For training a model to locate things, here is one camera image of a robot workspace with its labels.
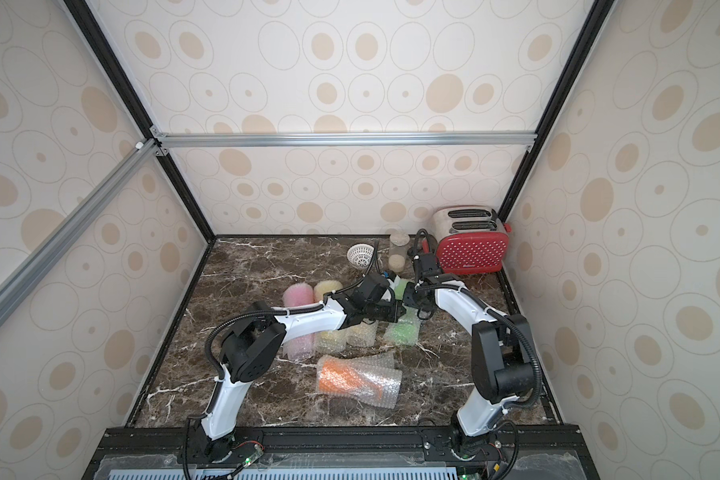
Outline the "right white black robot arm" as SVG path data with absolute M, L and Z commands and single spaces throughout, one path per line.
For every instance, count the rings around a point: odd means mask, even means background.
M 543 373 L 525 317 L 491 307 L 446 274 L 435 254 L 411 250 L 409 257 L 415 281 L 406 286 L 404 303 L 424 313 L 442 310 L 471 336 L 474 390 L 456 413 L 462 434 L 484 435 L 510 410 L 533 407 Z

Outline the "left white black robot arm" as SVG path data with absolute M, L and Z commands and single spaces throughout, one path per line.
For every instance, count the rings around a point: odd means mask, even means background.
M 324 331 L 339 331 L 365 320 L 397 322 L 406 313 L 389 278 L 368 273 L 355 284 L 298 307 L 270 307 L 256 302 L 246 312 L 215 327 L 204 354 L 216 372 L 209 404 L 187 418 L 182 456 L 200 447 L 207 455 L 236 428 L 239 410 L 253 381 L 266 374 L 283 343 Z

